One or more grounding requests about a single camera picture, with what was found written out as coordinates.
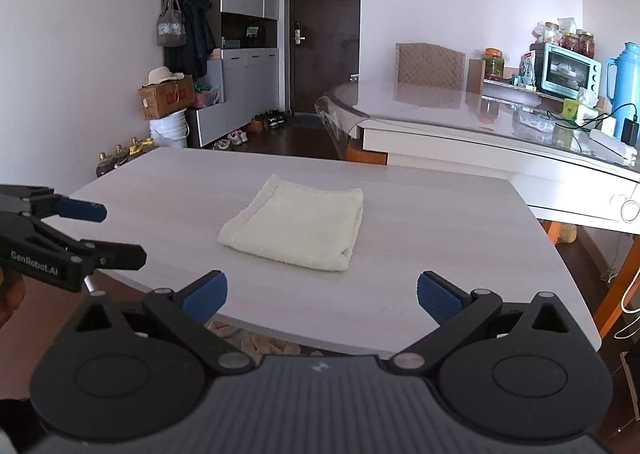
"quilted chair cover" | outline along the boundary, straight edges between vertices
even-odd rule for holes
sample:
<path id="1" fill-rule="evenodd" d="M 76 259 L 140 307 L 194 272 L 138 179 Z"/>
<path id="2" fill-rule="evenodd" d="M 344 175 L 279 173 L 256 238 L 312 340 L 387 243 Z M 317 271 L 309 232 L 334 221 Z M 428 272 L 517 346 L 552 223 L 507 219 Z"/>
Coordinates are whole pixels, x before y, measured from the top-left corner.
<path id="1" fill-rule="evenodd" d="M 462 90 L 465 53 L 435 44 L 396 44 L 396 81 Z"/>

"human hand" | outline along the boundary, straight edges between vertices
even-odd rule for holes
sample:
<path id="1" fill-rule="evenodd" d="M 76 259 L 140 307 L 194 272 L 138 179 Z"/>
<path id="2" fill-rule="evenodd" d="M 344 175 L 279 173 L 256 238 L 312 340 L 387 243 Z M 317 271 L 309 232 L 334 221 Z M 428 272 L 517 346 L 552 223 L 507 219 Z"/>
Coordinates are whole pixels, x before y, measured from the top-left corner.
<path id="1" fill-rule="evenodd" d="M 0 268 L 0 285 L 4 281 L 4 271 Z M 26 286 L 24 279 L 20 276 L 20 280 L 16 282 L 6 294 L 5 300 L 0 300 L 0 328 L 14 314 L 14 311 L 20 307 L 26 294 Z"/>

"towel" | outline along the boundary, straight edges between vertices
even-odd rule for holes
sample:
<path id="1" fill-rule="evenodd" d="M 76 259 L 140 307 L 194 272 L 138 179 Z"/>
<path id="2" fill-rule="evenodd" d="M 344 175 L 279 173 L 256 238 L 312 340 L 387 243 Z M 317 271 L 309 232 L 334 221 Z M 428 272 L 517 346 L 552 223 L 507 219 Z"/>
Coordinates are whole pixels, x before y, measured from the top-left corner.
<path id="1" fill-rule="evenodd" d="M 258 257 L 345 271 L 362 221 L 362 190 L 341 192 L 271 176 L 254 200 L 220 230 L 218 242 Z"/>

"glass tabletop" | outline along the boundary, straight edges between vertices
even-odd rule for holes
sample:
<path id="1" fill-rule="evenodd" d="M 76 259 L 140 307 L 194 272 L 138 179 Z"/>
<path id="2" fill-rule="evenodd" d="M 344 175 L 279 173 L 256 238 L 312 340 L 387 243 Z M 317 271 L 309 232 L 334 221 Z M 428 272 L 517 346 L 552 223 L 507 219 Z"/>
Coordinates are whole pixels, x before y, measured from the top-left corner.
<path id="1" fill-rule="evenodd" d="M 340 154 L 344 154 L 353 127 L 375 120 L 418 130 L 441 127 L 485 134 L 509 139 L 516 147 L 517 142 L 526 142 L 554 153 L 640 172 L 636 162 L 624 161 L 593 141 L 588 132 L 558 120 L 558 112 L 472 92 L 395 82 L 354 82 L 338 85 L 319 98 L 316 112 Z"/>

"white bucket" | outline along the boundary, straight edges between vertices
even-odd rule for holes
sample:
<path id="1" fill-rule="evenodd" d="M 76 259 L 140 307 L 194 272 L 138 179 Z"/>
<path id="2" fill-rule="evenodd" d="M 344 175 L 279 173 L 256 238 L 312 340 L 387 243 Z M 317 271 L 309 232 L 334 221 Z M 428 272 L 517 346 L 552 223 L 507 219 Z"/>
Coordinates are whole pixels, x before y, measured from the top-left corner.
<path id="1" fill-rule="evenodd" d="M 182 109 L 161 119 L 149 120 L 151 137 L 160 147 L 187 147 L 189 127 L 184 117 L 185 111 Z"/>

